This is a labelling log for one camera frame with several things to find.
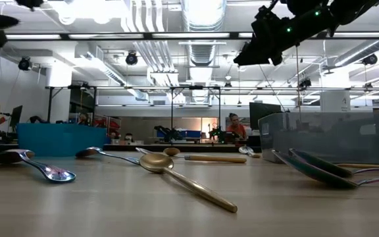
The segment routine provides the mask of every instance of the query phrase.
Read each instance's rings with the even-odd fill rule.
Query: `woman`
[[[229,119],[232,122],[232,124],[226,128],[226,131],[235,132],[241,137],[241,139],[246,140],[247,132],[245,131],[245,128],[243,127],[243,125],[240,124],[240,118],[236,114],[230,113]]]

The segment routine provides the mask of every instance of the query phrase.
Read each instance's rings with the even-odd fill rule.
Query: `black monitor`
[[[265,116],[281,113],[282,109],[280,105],[270,105],[264,103],[250,103],[249,104],[249,121],[251,123],[252,130],[258,130],[258,120]]]
[[[15,128],[16,125],[20,122],[21,111],[23,110],[23,105],[15,107],[11,113],[10,127]]]

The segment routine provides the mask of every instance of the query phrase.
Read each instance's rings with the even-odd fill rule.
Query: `silver spoon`
[[[101,154],[101,155],[106,155],[106,156],[109,156],[109,157],[115,157],[115,158],[123,159],[125,161],[129,161],[129,162],[131,162],[133,164],[139,165],[139,159],[137,159],[137,158],[133,158],[133,157],[120,157],[120,156],[117,156],[117,155],[111,155],[111,154],[105,153],[102,149],[100,149],[98,147],[88,147],[87,149],[79,151],[79,152],[76,153],[76,157],[88,157],[90,155],[95,155],[95,154]]]
[[[51,182],[65,183],[76,179],[76,174],[73,172],[30,160],[29,157],[33,156],[34,152],[27,149],[10,149],[0,153],[0,164],[12,164],[24,161],[39,170]]]
[[[252,158],[260,158],[261,157],[259,154],[254,153],[254,150],[252,148],[247,147],[246,145],[245,146],[241,146],[239,148],[239,151],[240,151],[240,153],[246,154],[246,155],[248,155],[248,156],[250,156]]]
[[[154,153],[146,154],[139,159],[139,163],[143,168],[150,172],[158,174],[167,173],[171,175],[171,177],[183,184],[185,187],[189,188],[191,191],[230,212],[235,213],[238,210],[238,207],[235,204],[224,199],[223,197],[220,197],[214,191],[204,187],[194,180],[190,180],[182,174],[173,171],[172,168],[174,167],[174,161],[169,156]]]

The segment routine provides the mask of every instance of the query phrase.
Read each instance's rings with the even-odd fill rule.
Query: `translucent container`
[[[306,151],[333,163],[379,164],[379,113],[277,113],[259,120],[267,161],[272,149]]]

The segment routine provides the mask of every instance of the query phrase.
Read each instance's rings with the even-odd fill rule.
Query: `wooden table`
[[[0,166],[0,237],[379,236],[379,183],[332,190],[261,159],[246,165],[175,160],[174,170],[238,205],[233,214],[120,159],[42,161],[74,171],[77,180],[49,184],[25,164]]]

